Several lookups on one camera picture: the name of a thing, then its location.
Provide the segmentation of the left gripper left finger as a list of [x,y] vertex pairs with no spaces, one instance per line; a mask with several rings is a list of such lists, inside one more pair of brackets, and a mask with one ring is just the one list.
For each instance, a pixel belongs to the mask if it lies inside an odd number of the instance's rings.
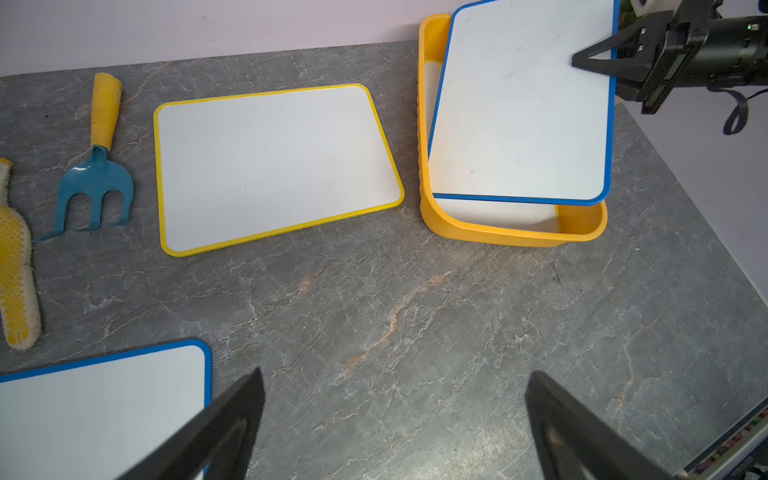
[[243,479],[265,405],[262,372],[238,379],[123,479]]

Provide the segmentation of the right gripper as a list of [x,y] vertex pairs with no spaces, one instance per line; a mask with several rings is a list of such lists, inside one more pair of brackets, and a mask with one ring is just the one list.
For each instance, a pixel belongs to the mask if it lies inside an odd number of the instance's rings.
[[720,1],[678,1],[637,15],[611,37],[572,56],[571,65],[616,78],[622,100],[655,114],[675,89],[728,95],[733,116],[767,93],[767,3],[755,15],[724,17]]

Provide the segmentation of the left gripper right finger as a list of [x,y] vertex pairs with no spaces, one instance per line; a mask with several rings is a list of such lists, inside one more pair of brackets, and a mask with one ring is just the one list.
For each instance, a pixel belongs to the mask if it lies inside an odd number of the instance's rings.
[[546,479],[670,479],[543,371],[530,375],[526,408]]

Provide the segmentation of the blue-framed whiteboard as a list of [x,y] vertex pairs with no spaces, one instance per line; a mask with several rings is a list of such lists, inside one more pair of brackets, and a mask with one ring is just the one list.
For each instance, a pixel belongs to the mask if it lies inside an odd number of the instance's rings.
[[591,206],[611,188],[615,82],[575,53],[615,1],[478,1],[450,28],[428,139],[438,198]]
[[4,479],[116,479],[212,399],[212,353],[184,340],[1,378]]

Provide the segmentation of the yellow-framed whiteboard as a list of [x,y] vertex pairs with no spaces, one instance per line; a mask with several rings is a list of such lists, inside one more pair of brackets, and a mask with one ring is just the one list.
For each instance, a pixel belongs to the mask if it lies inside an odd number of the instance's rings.
[[[427,60],[424,68],[426,133],[430,134],[442,63]],[[459,221],[507,229],[560,232],[554,205],[441,199],[437,197],[436,190],[433,190],[433,195],[439,207],[448,216]]]
[[186,257],[399,206],[370,91],[168,102],[153,116],[162,249]]

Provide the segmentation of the yellow-framed whiteboard back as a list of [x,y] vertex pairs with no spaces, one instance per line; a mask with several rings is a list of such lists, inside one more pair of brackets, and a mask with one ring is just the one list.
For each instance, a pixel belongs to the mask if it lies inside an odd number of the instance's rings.
[[186,257],[399,206],[370,91],[168,102],[153,116],[162,249]]

